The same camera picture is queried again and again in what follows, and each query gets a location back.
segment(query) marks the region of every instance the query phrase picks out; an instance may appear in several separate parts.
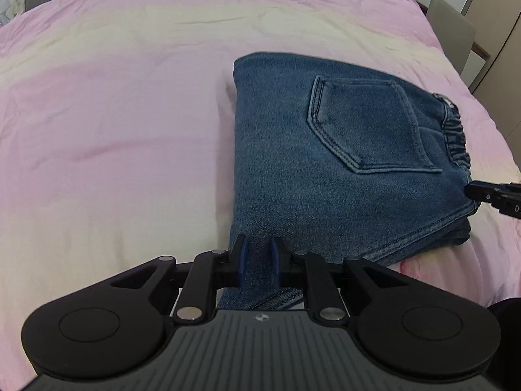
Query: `folded jeans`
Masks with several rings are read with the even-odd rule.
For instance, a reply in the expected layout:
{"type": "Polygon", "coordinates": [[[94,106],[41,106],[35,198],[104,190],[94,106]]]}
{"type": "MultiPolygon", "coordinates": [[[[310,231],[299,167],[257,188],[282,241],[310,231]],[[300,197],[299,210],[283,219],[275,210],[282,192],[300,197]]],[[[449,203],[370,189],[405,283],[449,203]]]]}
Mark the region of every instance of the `folded jeans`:
{"type": "Polygon", "coordinates": [[[245,283],[222,308],[279,309],[302,298],[275,284],[271,236],[290,251],[389,265],[462,244],[478,203],[458,108],[392,75],[288,53],[234,65],[234,209],[245,283]]]}

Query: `bed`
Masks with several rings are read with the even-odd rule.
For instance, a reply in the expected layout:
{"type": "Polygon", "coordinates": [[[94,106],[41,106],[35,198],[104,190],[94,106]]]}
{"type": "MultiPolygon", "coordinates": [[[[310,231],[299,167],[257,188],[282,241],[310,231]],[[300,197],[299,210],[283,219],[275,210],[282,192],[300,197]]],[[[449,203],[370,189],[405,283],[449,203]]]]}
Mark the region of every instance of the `bed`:
{"type": "MultiPolygon", "coordinates": [[[[287,51],[385,71],[458,106],[472,177],[519,169],[414,0],[54,0],[0,28],[0,389],[35,375],[39,305],[162,254],[228,245],[233,62],[287,51]]],[[[521,295],[521,223],[392,268],[482,305],[521,295]]]]}

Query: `blue denim jeans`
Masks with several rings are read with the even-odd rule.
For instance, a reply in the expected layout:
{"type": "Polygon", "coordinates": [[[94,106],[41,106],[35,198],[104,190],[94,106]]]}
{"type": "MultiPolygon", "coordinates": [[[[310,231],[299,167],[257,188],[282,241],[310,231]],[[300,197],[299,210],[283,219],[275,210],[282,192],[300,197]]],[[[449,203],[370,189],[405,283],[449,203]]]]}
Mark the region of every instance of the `blue denim jeans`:
{"type": "Polygon", "coordinates": [[[365,67],[286,53],[238,59],[230,245],[250,236],[243,287],[220,307],[279,309],[271,236],[290,251],[389,265],[469,238],[478,203],[446,98],[365,67]]]}

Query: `pocket stitching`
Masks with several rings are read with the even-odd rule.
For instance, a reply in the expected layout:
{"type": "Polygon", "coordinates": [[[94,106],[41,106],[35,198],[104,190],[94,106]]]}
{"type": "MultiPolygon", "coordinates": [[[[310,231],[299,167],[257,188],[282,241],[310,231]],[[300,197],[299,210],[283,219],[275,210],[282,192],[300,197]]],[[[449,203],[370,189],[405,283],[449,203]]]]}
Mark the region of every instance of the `pocket stitching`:
{"type": "Polygon", "coordinates": [[[315,82],[313,84],[311,100],[309,102],[308,108],[308,117],[307,121],[312,131],[316,134],[316,136],[322,141],[322,143],[330,149],[333,154],[335,154],[343,163],[345,163],[351,170],[355,173],[379,173],[379,172],[389,172],[389,171],[402,171],[402,172],[441,172],[442,170],[437,168],[427,157],[425,153],[425,149],[423,148],[423,144],[421,142],[421,137],[419,135],[419,125],[418,120],[416,119],[414,110],[406,98],[404,101],[403,92],[401,87],[398,85],[395,80],[375,80],[375,79],[353,79],[353,78],[327,78],[322,77],[321,75],[317,75],[315,78],[315,82]],[[331,82],[333,84],[387,84],[389,85],[397,94],[402,107],[404,108],[405,114],[410,121],[410,131],[413,138],[414,150],[416,155],[420,158],[422,163],[424,163],[425,167],[412,167],[405,165],[397,165],[397,164],[370,164],[368,163],[367,168],[361,168],[359,163],[361,159],[358,157],[354,157],[353,155],[346,152],[342,147],[340,147],[333,137],[329,135],[329,133],[321,126],[318,121],[318,114],[320,112],[320,103],[322,100],[322,92],[324,90],[324,84],[326,82],[331,82]]]}

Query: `gray chair back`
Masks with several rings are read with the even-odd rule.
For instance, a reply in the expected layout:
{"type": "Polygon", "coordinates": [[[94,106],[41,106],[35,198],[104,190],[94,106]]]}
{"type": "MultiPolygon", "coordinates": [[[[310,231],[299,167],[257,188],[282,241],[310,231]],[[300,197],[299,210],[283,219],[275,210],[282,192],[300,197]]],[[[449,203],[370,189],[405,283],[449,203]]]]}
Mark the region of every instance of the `gray chair back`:
{"type": "Polygon", "coordinates": [[[427,20],[454,69],[461,74],[476,37],[476,28],[445,0],[431,0],[427,20]]]}

